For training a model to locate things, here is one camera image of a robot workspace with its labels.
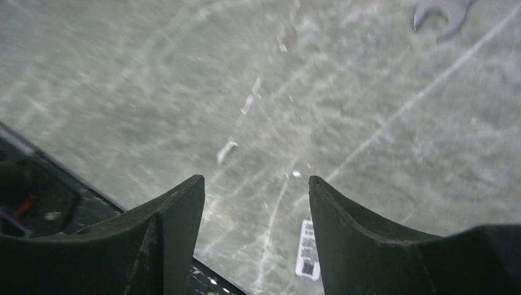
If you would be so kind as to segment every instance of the open-end wrench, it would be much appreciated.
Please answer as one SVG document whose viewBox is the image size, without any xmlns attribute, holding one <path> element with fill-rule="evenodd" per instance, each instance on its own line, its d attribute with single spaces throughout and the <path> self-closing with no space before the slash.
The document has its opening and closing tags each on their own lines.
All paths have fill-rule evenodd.
<svg viewBox="0 0 521 295">
<path fill-rule="evenodd" d="M 430 12 L 441 12 L 449 21 L 438 41 L 450 39 L 460 31 L 469 7 L 476 0 L 421 0 L 414 13 L 414 30 L 417 31 Z"/>
</svg>

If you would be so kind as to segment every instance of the sticker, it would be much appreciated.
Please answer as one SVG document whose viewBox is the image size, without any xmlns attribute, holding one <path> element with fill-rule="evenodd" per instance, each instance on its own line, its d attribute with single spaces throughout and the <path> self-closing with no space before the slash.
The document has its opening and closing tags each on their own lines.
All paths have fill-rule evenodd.
<svg viewBox="0 0 521 295">
<path fill-rule="evenodd" d="M 302 221 L 300 230 L 299 253 L 295 273 L 299 277 L 308 277 L 317 281 L 320 277 L 320 265 L 318 264 L 318 252 L 316 250 L 315 231 L 313 221 Z"/>
</svg>

